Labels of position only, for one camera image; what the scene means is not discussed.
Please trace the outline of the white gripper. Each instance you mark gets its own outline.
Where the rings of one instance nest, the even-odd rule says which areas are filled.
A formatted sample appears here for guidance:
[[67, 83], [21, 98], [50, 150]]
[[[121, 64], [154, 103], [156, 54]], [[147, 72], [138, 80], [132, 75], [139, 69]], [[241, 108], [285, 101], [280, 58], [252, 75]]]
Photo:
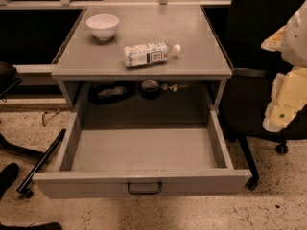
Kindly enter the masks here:
[[265, 39], [261, 48], [281, 52], [284, 61], [295, 65], [286, 75], [276, 75], [271, 101], [265, 111], [263, 128], [269, 132], [279, 132], [307, 104], [307, 0], [289, 19], [286, 27], [279, 28]]

